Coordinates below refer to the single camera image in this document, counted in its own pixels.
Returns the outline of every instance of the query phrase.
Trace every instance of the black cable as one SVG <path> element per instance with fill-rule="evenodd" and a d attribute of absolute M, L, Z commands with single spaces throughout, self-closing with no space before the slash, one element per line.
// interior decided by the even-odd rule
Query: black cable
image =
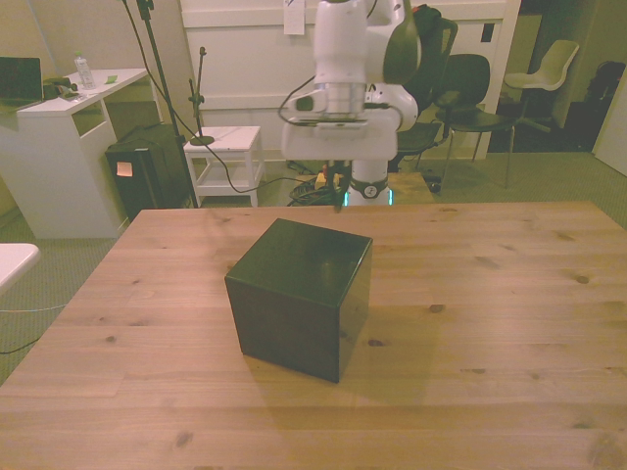
<path fill-rule="evenodd" d="M 311 175 L 311 176 L 316 174 L 313 171 L 311 171 L 309 168 L 304 166 L 303 164 L 299 164 L 298 162 L 294 162 L 293 160 L 289 160 L 287 162 L 287 167 L 289 169 L 293 169 L 294 171 L 298 171 L 299 174 L 306 174 L 306 175 Z"/>
<path fill-rule="evenodd" d="M 340 193 L 336 188 L 331 190 L 328 185 L 324 185 L 315 189 L 316 178 L 302 182 L 290 192 L 292 201 L 288 207 L 299 206 L 333 206 L 335 204 L 335 196 Z"/>
<path fill-rule="evenodd" d="M 287 104 L 287 102 L 290 100 L 290 98 L 292 97 L 292 95 L 294 95 L 294 93 L 296 93 L 297 91 L 302 90 L 303 88 L 305 88 L 306 85 L 308 85 L 309 83 L 312 82 L 312 80 L 314 80 L 315 75 L 312 76 L 309 80 L 307 80 L 306 82 L 304 82 L 302 85 L 300 85 L 298 88 L 293 89 L 292 91 L 290 91 L 290 93 L 287 95 L 287 97 L 283 100 L 283 103 L 281 103 L 281 106 L 278 107 L 278 110 L 276 111 L 278 113 L 278 116 L 281 118 L 281 120 L 283 120 L 284 122 L 287 122 L 290 125 L 297 125 L 297 126 L 302 126 L 305 124 L 302 123 L 297 123 L 297 122 L 293 122 L 290 119 L 288 119 L 287 117 L 285 117 L 283 115 L 283 108 L 285 107 L 285 105 Z"/>
<path fill-rule="evenodd" d="M 161 89 L 161 87 L 157 83 L 157 80 L 151 74 L 150 69 L 148 68 L 148 61 L 146 60 L 146 54 L 144 52 L 144 46 L 143 46 L 143 44 L 141 42 L 141 37 L 139 37 L 139 32 L 137 31 L 137 26 L 135 25 L 135 19 L 133 18 L 133 15 L 130 13 L 130 9 L 128 8 L 127 0 L 122 0 L 122 3 L 124 4 L 124 7 L 126 8 L 126 13 L 128 14 L 128 18 L 130 19 L 130 23 L 133 26 L 133 31 L 135 32 L 135 37 L 137 38 L 137 44 L 139 45 L 139 51 L 141 52 L 141 57 L 142 57 L 142 60 L 144 62 L 144 67 L 146 68 L 146 72 L 148 73 L 148 76 L 152 80 L 152 82 L 155 85 L 155 88 L 157 89 L 159 94 L 167 102 L 168 98 L 166 98 L 166 95 L 165 95 L 164 91 Z M 305 86 L 307 83 L 309 83 L 313 79 L 314 78 L 312 77 L 308 82 L 304 83 L 302 85 L 302 87 Z M 178 119 L 178 121 L 181 123 L 181 125 L 183 127 L 185 127 L 185 129 L 193 136 L 195 134 L 195 132 L 183 121 L 182 117 L 178 115 L 178 113 L 176 112 L 174 107 L 171 108 L 171 111 L 174 114 L 174 116 L 176 117 L 176 119 Z M 245 189 L 245 190 L 237 189 L 235 187 L 235 185 L 233 185 L 233 182 L 231 181 L 231 176 L 230 176 L 230 173 L 228 172 L 228 166 L 226 165 L 226 163 L 216 154 L 216 152 L 214 152 L 212 149 L 209 148 L 209 145 L 205 145 L 205 148 L 216 158 L 216 160 L 218 160 L 222 164 L 222 166 L 224 166 L 224 170 L 226 171 L 226 180 L 228 181 L 228 184 L 233 189 L 233 191 L 235 191 L 236 193 L 245 194 L 245 193 L 250 193 L 252 191 L 257 191 L 258 189 L 263 188 L 263 187 L 267 186 L 268 184 L 274 183 L 276 181 L 280 181 L 282 179 L 290 180 L 290 181 L 302 182 L 300 179 L 289 178 L 289 177 L 283 176 L 283 177 L 280 177 L 280 178 L 275 178 L 275 179 L 272 179 L 270 181 L 267 181 L 266 183 L 260 184 L 259 186 L 255 187 L 255 188 Z"/>
<path fill-rule="evenodd" d="M 12 351 L 0 351 L 0 355 L 8 355 L 8 354 L 13 354 L 13 353 L 17 353 L 18 351 L 21 350 L 25 350 L 26 348 L 28 348 L 31 345 L 34 345 L 36 342 L 38 342 L 41 339 L 41 337 L 37 338 L 36 340 L 31 341 L 30 343 L 26 343 L 23 346 L 20 346 L 17 349 L 14 349 Z"/>
<path fill-rule="evenodd" d="M 376 8 L 376 4 L 379 0 L 374 0 L 374 4 L 372 5 L 372 8 L 370 9 L 370 11 L 368 12 L 368 16 L 367 18 L 370 18 L 370 15 L 372 15 L 372 12 L 374 12 L 374 9 Z"/>

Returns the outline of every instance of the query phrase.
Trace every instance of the water bottle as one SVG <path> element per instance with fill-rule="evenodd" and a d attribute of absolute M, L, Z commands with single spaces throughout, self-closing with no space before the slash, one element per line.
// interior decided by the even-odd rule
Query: water bottle
<path fill-rule="evenodd" d="M 86 90 L 95 88 L 96 83 L 94 83 L 94 77 L 87 65 L 87 59 L 82 57 L 82 52 L 76 51 L 76 58 L 74 59 L 74 62 L 76 63 L 76 69 L 78 70 L 78 74 L 80 75 L 80 79 L 82 81 L 82 87 Z"/>

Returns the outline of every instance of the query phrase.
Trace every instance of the laptop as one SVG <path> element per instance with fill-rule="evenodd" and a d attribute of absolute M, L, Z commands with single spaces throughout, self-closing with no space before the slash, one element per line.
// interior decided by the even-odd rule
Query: laptop
<path fill-rule="evenodd" d="M 37 57 L 0 57 L 0 114 L 14 113 L 43 101 Z"/>

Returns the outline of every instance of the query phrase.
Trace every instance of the black box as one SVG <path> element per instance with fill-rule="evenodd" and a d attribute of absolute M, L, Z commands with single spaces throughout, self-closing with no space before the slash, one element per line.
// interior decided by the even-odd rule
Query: black box
<path fill-rule="evenodd" d="M 179 209 L 188 178 L 171 124 L 137 127 L 105 152 L 129 220 L 144 209 Z"/>
<path fill-rule="evenodd" d="M 338 383 L 367 316 L 372 239 L 278 219 L 226 274 L 242 353 Z"/>

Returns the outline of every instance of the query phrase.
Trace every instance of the microphone stand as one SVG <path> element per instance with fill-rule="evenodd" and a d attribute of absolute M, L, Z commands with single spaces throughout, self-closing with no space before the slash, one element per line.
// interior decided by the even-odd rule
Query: microphone stand
<path fill-rule="evenodd" d="M 189 166 L 187 165 L 187 159 L 185 158 L 185 151 L 183 150 L 183 144 L 186 139 L 178 131 L 178 125 L 176 124 L 176 115 L 174 113 L 174 107 L 172 105 L 171 98 L 169 97 L 168 83 L 166 82 L 166 75 L 164 74 L 164 69 L 162 67 L 161 59 L 159 57 L 159 50 L 157 49 L 157 43 L 155 41 L 155 35 L 153 34 L 153 28 L 150 26 L 150 10 L 154 10 L 155 5 L 153 3 L 153 0 L 137 0 L 137 8 L 139 9 L 139 15 L 141 19 L 146 24 L 146 31 L 148 32 L 148 37 L 150 38 L 150 44 L 153 48 L 153 54 L 155 56 L 155 62 L 157 63 L 157 69 L 159 70 L 159 78 L 161 80 L 161 84 L 164 89 L 164 98 L 166 100 L 166 104 L 168 105 L 169 118 L 172 121 L 172 127 L 174 129 L 174 135 L 176 139 L 178 153 L 183 163 L 183 170 L 185 172 L 185 175 L 187 176 L 187 187 L 189 189 L 190 199 L 192 200 L 192 205 L 194 206 L 194 208 L 197 209 L 198 202 L 196 201 L 196 191 L 194 190 L 194 185 L 192 183 L 192 175 L 189 171 Z"/>
<path fill-rule="evenodd" d="M 210 135 L 203 135 L 203 127 L 200 123 L 200 104 L 205 103 L 205 97 L 200 94 L 200 79 L 203 75 L 203 57 L 207 55 L 204 47 L 200 48 L 200 65 L 198 67 L 198 81 L 196 83 L 196 91 L 194 91 L 194 82 L 192 79 L 189 79 L 189 87 L 192 90 L 192 96 L 189 97 L 189 101 L 191 101 L 194 105 L 194 118 L 196 118 L 196 125 L 198 126 L 198 137 L 194 137 L 189 141 L 190 144 L 196 146 L 206 146 L 213 144 L 216 139 Z"/>

